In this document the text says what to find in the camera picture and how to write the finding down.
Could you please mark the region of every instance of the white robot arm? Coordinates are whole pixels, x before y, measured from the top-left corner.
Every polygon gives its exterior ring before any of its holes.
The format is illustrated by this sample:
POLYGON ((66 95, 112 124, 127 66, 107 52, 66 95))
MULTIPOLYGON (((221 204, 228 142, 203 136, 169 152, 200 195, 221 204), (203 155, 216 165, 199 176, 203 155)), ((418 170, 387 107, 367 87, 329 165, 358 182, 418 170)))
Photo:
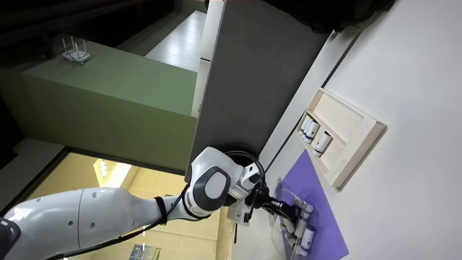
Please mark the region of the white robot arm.
POLYGON ((192 162, 190 186, 179 196, 141 199, 123 189, 91 188, 26 201, 0 218, 0 259, 72 256, 144 225, 202 220, 228 195, 245 199, 258 181, 255 165, 242 168, 206 147, 192 162))

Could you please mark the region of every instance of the purple mat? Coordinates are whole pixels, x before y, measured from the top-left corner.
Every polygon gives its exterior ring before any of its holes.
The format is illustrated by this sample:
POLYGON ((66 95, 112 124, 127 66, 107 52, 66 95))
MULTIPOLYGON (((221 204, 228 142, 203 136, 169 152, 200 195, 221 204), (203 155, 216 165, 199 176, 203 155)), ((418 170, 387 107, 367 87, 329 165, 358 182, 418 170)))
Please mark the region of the purple mat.
POLYGON ((346 244, 306 152, 302 153, 287 176, 281 181, 277 189, 277 198, 291 204, 293 196, 289 191, 315 208, 309 224, 315 228, 316 234, 306 260, 339 260, 345 257, 348 254, 346 244))

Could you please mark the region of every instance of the purple cloth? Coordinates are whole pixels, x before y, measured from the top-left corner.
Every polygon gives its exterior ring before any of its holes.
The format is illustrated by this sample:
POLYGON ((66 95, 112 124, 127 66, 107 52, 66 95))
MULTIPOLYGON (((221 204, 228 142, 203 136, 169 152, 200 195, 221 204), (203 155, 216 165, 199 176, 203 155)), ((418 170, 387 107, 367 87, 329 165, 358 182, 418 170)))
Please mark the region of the purple cloth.
POLYGON ((277 198, 291 204, 293 196, 289 191, 315 208, 309 225, 313 227, 316 233, 306 260, 339 260, 345 257, 348 254, 346 244, 306 152, 297 159, 280 183, 277 198))

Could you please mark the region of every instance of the shelf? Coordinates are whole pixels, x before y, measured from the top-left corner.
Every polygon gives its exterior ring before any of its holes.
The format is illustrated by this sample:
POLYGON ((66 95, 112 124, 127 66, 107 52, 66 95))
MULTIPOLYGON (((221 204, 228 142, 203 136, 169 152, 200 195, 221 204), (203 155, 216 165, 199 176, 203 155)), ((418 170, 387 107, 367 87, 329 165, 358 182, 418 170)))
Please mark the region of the shelf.
POLYGON ((341 189, 354 173, 371 146, 377 142, 385 126, 367 113, 346 104, 336 95, 317 90, 306 114, 303 114, 297 133, 309 152, 313 163, 319 168, 328 182, 341 189), (319 123, 319 130, 312 143, 300 136, 300 124, 306 116, 319 123), (328 131, 332 137, 320 157, 315 156, 313 146, 328 131))

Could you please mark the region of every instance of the green panel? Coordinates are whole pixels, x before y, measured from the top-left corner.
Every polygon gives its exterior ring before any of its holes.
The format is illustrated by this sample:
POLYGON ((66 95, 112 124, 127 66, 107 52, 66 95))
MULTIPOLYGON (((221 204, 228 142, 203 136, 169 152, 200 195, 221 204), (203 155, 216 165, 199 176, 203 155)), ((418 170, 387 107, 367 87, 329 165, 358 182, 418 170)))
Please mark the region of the green panel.
POLYGON ((196 74, 86 42, 89 61, 78 65, 58 56, 24 74, 147 107, 190 114, 196 74))
POLYGON ((27 75, 0 75, 26 136, 150 165, 186 169, 196 120, 27 75))

